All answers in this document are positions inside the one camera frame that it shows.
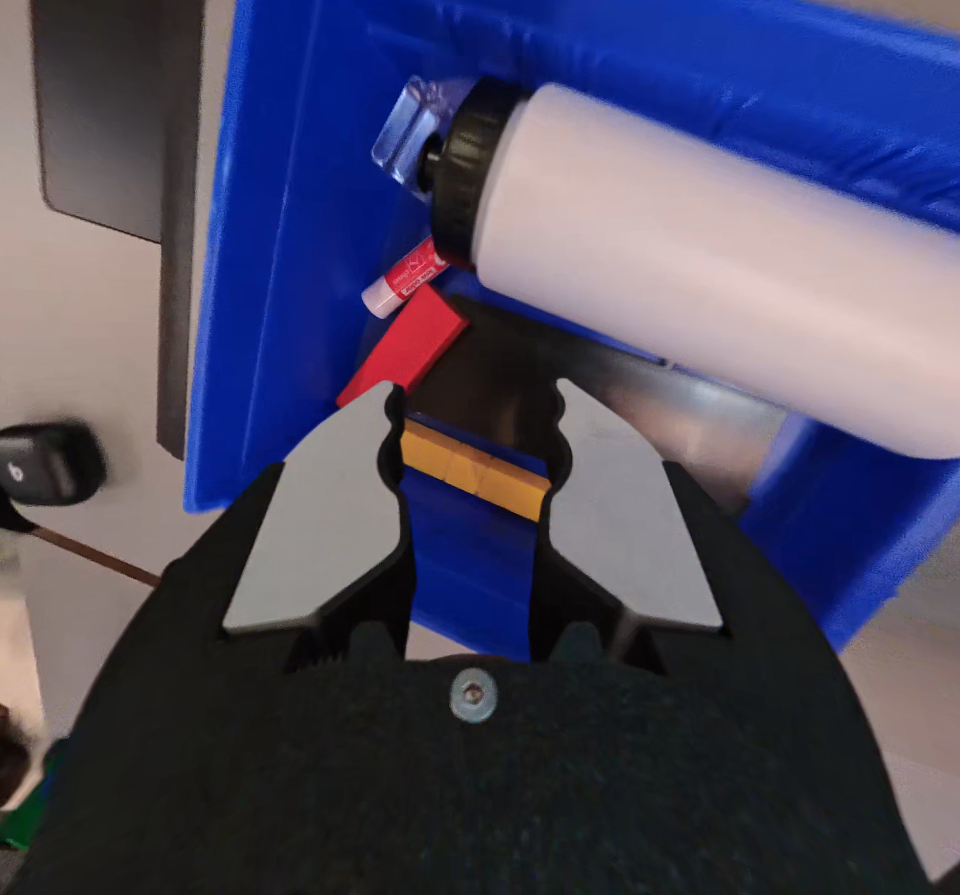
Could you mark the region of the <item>thin brown stick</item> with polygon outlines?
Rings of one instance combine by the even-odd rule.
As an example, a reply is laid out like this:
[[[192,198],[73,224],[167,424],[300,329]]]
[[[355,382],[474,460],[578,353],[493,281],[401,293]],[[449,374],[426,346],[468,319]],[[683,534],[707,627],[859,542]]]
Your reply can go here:
[[[139,584],[156,588],[160,585],[162,577],[151,573],[150,571],[112,554],[102,552],[88,544],[77,541],[66,535],[52,529],[37,526],[31,529],[30,535],[48,545],[58,548],[66,553],[70,553],[78,558],[82,558],[92,564],[98,565],[104,569],[114,572],[120,576],[126,577]]]

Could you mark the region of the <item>green plastic bin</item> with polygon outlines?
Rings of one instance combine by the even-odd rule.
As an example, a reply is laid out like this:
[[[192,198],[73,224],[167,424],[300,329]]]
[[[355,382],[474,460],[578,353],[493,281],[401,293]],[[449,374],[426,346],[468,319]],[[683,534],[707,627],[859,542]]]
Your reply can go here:
[[[63,764],[68,743],[68,737],[61,737],[53,742],[43,757],[40,782],[17,808],[3,813],[1,819],[2,846],[19,853],[25,853],[29,849],[46,811],[54,783]]]

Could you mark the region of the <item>yellow block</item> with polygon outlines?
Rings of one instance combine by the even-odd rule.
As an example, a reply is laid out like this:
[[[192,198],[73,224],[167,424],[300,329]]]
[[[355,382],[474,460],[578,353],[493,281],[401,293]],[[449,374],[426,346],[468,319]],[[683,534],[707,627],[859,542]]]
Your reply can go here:
[[[550,481],[417,421],[401,436],[406,467],[530,522],[542,516]]]

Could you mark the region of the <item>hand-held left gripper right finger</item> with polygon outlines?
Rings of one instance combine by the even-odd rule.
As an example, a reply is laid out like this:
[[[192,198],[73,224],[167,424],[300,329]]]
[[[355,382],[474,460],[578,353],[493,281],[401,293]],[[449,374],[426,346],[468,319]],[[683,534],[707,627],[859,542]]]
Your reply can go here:
[[[561,377],[545,441],[527,636],[546,662],[573,625],[602,658],[655,662],[658,634],[724,639],[724,619],[665,461],[641,433]]]

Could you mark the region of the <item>red dry erase marker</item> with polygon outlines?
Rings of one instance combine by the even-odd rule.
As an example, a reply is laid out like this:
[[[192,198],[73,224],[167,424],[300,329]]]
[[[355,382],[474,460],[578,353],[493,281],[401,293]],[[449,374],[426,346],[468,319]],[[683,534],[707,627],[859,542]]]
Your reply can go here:
[[[403,307],[421,287],[435,281],[450,268],[437,251],[434,238],[427,235],[362,292],[366,310],[375,318],[389,318]]]

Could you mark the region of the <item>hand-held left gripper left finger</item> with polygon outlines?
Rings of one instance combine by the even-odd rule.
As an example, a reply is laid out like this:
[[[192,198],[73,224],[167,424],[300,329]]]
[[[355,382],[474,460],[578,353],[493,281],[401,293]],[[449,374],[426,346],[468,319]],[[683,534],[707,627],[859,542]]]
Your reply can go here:
[[[305,631],[319,660],[380,625],[405,656],[417,588],[401,483],[405,394],[380,381],[314,427],[283,461],[222,628]]]

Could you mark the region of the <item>white bottle black cap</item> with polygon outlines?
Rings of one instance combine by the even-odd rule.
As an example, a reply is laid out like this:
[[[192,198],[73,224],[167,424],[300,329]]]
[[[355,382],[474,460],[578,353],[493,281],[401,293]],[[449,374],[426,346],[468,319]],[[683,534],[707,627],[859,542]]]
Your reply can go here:
[[[958,457],[958,234],[495,78],[427,139],[417,181],[437,253],[486,289],[906,457]]]

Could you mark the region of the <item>small black case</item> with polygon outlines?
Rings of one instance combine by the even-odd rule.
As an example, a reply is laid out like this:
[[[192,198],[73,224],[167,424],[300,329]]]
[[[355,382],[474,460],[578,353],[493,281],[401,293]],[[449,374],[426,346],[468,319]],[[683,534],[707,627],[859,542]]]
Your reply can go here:
[[[18,505],[64,507],[92,498],[108,474],[102,445],[76,420],[10,425],[1,430],[1,529],[30,533],[38,527]]]

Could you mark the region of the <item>blue plastic bin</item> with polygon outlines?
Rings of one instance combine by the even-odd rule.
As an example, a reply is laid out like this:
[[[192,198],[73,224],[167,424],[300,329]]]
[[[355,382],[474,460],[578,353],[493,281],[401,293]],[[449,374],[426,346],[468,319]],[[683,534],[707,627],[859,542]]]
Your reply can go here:
[[[226,507],[330,416],[390,323],[361,305],[426,225],[370,154],[408,76],[557,82],[754,162],[958,233],[958,36],[815,0],[236,0],[214,176],[184,506]],[[461,295],[648,361],[511,300]],[[774,443],[739,522],[837,650],[958,525],[958,460],[808,421]],[[404,479],[413,618],[526,653],[532,521]]]

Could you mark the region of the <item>red block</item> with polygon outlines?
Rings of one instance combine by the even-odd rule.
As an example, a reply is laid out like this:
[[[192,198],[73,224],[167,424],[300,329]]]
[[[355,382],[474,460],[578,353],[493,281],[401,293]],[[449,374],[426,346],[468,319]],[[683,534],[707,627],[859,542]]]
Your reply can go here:
[[[342,409],[380,383],[407,394],[470,325],[432,284],[417,289],[336,398]]]

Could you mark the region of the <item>clear plastic cube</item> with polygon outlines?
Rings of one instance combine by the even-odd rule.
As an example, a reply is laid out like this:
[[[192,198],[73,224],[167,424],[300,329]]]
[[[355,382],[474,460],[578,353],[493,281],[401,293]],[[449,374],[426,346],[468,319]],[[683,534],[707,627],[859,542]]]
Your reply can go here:
[[[370,151],[372,161],[419,201],[430,195],[421,185],[425,146],[433,136],[445,140],[454,115],[478,81],[478,76],[439,80],[411,76],[378,133]]]

